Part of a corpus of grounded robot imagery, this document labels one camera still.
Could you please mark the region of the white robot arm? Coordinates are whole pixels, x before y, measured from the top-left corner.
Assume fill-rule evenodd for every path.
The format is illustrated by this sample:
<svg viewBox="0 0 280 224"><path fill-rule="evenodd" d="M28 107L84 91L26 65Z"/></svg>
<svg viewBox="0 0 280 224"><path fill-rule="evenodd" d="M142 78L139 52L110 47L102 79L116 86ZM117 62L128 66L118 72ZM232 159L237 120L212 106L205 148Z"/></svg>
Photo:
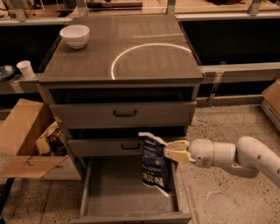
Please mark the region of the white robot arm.
<svg viewBox="0 0 280 224"><path fill-rule="evenodd" d="M251 136L241 137L237 144L208 139L178 140L169 142L163 152L173 161L200 168L219 167L238 177L254 178L261 172L280 187L280 157Z"/></svg>

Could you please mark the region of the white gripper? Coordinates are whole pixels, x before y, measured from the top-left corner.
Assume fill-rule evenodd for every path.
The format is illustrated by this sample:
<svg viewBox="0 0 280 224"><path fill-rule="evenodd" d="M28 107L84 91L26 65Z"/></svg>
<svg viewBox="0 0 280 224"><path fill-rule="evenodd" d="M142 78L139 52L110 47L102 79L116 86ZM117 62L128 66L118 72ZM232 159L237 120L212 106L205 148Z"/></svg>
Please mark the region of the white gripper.
<svg viewBox="0 0 280 224"><path fill-rule="evenodd" d="M214 143L207 139L196 139L191 144L187 140L177 140L169 142L167 148L164 156L179 163L193 162L201 168L210 168L214 163Z"/></svg>

